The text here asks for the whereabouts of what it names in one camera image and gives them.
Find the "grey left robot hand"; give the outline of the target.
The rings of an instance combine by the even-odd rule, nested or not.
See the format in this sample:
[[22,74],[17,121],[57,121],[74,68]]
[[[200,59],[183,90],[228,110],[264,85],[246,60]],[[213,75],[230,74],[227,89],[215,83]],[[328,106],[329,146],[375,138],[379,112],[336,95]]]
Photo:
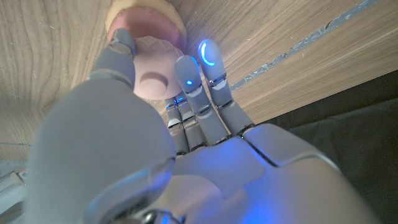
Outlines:
[[[134,40],[114,31],[90,77],[42,122],[30,153],[27,223],[379,223],[339,168],[233,101],[217,45],[177,60],[206,144],[178,152],[133,92]],[[198,67],[214,84],[207,96]]]

